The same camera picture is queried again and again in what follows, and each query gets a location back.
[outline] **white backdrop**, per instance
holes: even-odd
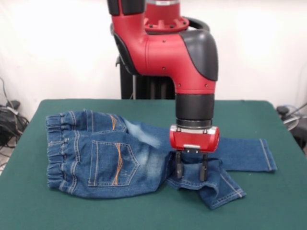
[[[307,100],[307,1],[182,0],[219,52],[217,99]],[[0,76],[31,118],[52,98],[120,98],[106,0],[0,0]]]

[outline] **elastic waistband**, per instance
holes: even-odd
[[[50,188],[60,188],[64,181],[64,174],[61,169],[64,163],[65,140],[62,135],[61,121],[64,115],[53,115],[46,118],[46,130],[48,141],[48,168],[47,183]]]

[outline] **green table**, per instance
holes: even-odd
[[[3,230],[138,229],[306,229],[307,160],[268,102],[217,101],[214,125],[232,138],[265,138],[276,173],[230,172],[247,192],[214,211],[194,191],[166,184],[152,194],[87,200],[49,190],[45,117],[68,110],[92,109],[130,120],[169,127],[174,101],[43,101],[0,176],[0,228]]]

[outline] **blue jeans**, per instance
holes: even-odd
[[[227,171],[273,172],[265,140],[221,138],[209,155],[208,180],[201,182],[201,156],[184,153],[184,174],[174,173],[169,130],[89,110],[46,119],[48,186],[85,198],[118,198],[154,192],[167,182],[196,190],[215,209],[246,193]]]

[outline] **red robot arm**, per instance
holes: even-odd
[[[133,75],[168,76],[175,85],[174,149],[213,152],[219,130],[212,127],[218,76],[217,49],[206,30],[147,34],[145,0],[108,0],[120,58]]]

